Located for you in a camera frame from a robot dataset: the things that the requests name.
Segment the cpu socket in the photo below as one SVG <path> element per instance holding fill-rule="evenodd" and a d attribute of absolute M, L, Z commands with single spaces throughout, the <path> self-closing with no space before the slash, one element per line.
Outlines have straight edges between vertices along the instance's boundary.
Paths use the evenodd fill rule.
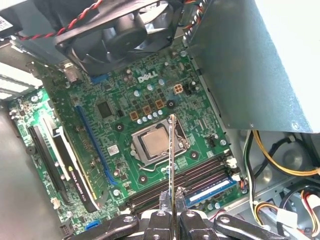
<path fill-rule="evenodd" d="M 143 128 L 131 136 L 131 148 L 136 152 L 135 158 L 144 164 L 143 167 L 169 159 L 169 123 L 167 119 Z M 174 155 L 185 153 L 189 147 L 186 135 L 177 120 L 174 128 Z"/>

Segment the dell logo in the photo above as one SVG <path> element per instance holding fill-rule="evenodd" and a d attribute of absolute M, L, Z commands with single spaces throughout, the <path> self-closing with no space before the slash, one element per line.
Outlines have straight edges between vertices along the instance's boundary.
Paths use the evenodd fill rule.
<path fill-rule="evenodd" d="M 158 74 L 155 71 L 152 71 L 152 73 L 149 72 L 148 74 L 145 74 L 143 76 L 139 76 L 138 82 L 143 83 L 144 81 L 149 80 L 149 79 L 153 79 L 154 77 L 157 77 L 157 76 L 158 76 Z"/>

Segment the blue pcie slot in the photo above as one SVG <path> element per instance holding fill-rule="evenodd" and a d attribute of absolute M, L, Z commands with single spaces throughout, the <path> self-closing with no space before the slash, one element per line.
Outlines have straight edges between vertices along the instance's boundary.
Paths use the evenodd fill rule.
<path fill-rule="evenodd" d="M 84 109 L 82 108 L 82 106 L 75 106 L 75 109 L 78 112 L 78 114 L 80 115 L 80 118 L 81 118 L 81 120 L 82 120 L 82 122 L 84 124 L 85 130 L 88 133 L 89 138 L 92 141 L 93 147 L 96 150 L 96 152 L 98 154 L 98 157 L 101 160 L 101 163 L 103 165 L 104 173 L 105 173 L 106 177 L 109 179 L 109 182 L 112 185 L 117 185 L 117 182 L 115 181 L 113 176 L 110 174 L 110 170 L 109 170 L 109 167 L 107 165 L 107 160 L 106 160 L 103 152 L 101 151 L 101 148 L 100 148 L 100 146 L 98 144 L 98 141 L 97 141 L 97 139 L 96 139 L 96 137 L 94 135 L 94 132 L 91 129 L 91 126 L 90 126 L 90 124 L 89 124 L 89 122 L 87 120 L 87 117 L 86 117 L 86 114 L 84 112 Z"/>
<path fill-rule="evenodd" d="M 188 208 L 198 204 L 208 198 L 213 197 L 223 191 L 235 186 L 236 181 L 232 180 L 230 177 L 226 177 L 223 180 L 210 184 L 192 194 L 189 194 L 185 197 L 185 202 Z"/>

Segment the black fan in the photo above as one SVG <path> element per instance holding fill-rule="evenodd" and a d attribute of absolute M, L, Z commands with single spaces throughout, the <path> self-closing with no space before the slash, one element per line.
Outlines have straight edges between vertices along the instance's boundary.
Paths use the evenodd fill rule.
<path fill-rule="evenodd" d="M 96 15 L 55 39 L 90 76 L 126 66 L 172 43 L 182 0 L 107 0 Z"/>

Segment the motherboard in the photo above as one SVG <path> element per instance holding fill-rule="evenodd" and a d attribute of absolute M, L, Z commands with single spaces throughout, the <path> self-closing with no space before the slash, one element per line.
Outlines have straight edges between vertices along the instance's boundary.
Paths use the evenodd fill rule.
<path fill-rule="evenodd" d="M 201 72 L 180 39 L 98 77 L 69 81 L 55 66 L 32 64 L 44 88 L 9 110 L 65 237 L 158 207 L 168 189 L 171 114 L 175 187 L 185 189 L 188 207 L 212 211 L 243 195 Z"/>

